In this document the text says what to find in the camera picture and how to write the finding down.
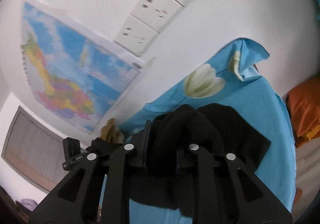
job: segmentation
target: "orange pillow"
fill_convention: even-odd
[[[288,95],[287,105],[291,113],[292,128],[297,137],[316,129],[320,125],[320,77],[294,87]]]

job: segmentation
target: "black fabric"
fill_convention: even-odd
[[[152,122],[147,154],[148,173],[133,174],[130,198],[146,205],[177,209],[193,217],[194,179],[190,174],[177,175],[178,149],[196,143],[206,148],[217,160],[234,153],[247,169],[257,170],[270,141],[251,127],[232,107],[212,103],[197,110],[182,105],[176,111],[160,115]],[[226,215],[233,218],[236,198],[227,171],[217,177],[218,193],[227,197],[223,202]]]

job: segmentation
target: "yellow fabric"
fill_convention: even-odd
[[[307,131],[305,134],[303,134],[302,136],[307,139],[308,141],[310,141],[312,138],[315,137],[315,135],[320,131],[320,125],[317,125],[313,128],[313,130]]]

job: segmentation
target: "black device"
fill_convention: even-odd
[[[130,223],[131,178],[149,175],[151,127],[152,123],[148,120],[144,131],[134,134],[130,144],[126,145],[110,144],[97,138],[85,154],[80,153],[78,141],[68,138],[64,142],[67,153],[64,168],[72,170],[31,213],[29,223],[96,223],[105,174],[108,179],[100,223]],[[193,188],[185,192],[193,194],[193,224],[292,223],[288,210],[254,173],[247,171],[245,164],[234,154],[217,157],[204,147],[190,144],[187,150],[177,150],[174,175],[192,176]],[[234,198],[231,207],[230,201],[225,203],[226,193],[223,190],[226,189],[220,187],[219,180],[224,180],[224,175],[228,176],[229,195]]]

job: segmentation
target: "purple object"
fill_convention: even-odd
[[[22,199],[21,204],[30,211],[33,211],[38,206],[37,202],[31,199]]]

